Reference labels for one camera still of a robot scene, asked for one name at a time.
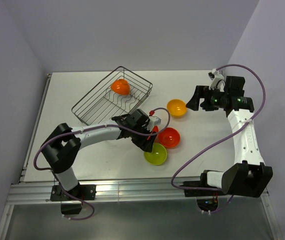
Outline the orange bowl white inside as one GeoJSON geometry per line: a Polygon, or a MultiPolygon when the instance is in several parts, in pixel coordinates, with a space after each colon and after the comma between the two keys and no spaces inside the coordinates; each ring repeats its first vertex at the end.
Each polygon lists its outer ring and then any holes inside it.
{"type": "Polygon", "coordinates": [[[129,83],[125,79],[123,79],[123,78],[115,80],[111,84],[110,88],[115,93],[117,93],[119,95],[124,95],[124,96],[129,95],[130,94],[130,90],[131,90],[129,83]]]}

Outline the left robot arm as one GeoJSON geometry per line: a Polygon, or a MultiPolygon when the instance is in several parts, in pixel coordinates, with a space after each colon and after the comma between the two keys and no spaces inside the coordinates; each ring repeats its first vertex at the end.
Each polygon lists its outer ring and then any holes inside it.
{"type": "Polygon", "coordinates": [[[40,152],[61,184],[62,194],[74,200],[84,195],[72,168],[81,149],[104,141],[130,138],[135,146],[150,153],[156,138],[153,128],[160,123],[159,117],[147,115],[141,109],[86,127],[73,128],[62,123],[43,143],[40,152]]]}

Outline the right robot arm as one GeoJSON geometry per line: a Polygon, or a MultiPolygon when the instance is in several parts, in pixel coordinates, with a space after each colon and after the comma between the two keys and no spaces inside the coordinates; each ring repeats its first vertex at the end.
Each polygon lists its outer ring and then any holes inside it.
{"type": "Polygon", "coordinates": [[[195,187],[204,195],[215,189],[225,195],[258,198],[273,176],[273,169],[266,166],[259,151],[254,127],[254,104],[245,96],[245,78],[223,77],[209,73],[211,85],[198,85],[191,100],[186,104],[190,110],[205,111],[223,109],[232,130],[234,164],[228,170],[204,170],[195,187]]]}

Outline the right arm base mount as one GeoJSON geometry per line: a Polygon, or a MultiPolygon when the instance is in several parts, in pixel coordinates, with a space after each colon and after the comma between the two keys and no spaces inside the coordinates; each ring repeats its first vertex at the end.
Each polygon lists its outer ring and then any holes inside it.
{"type": "Polygon", "coordinates": [[[225,196],[222,191],[213,190],[215,187],[202,186],[200,180],[184,181],[180,186],[186,198],[196,198],[196,203],[202,212],[211,213],[219,209],[219,197],[225,196]]]}

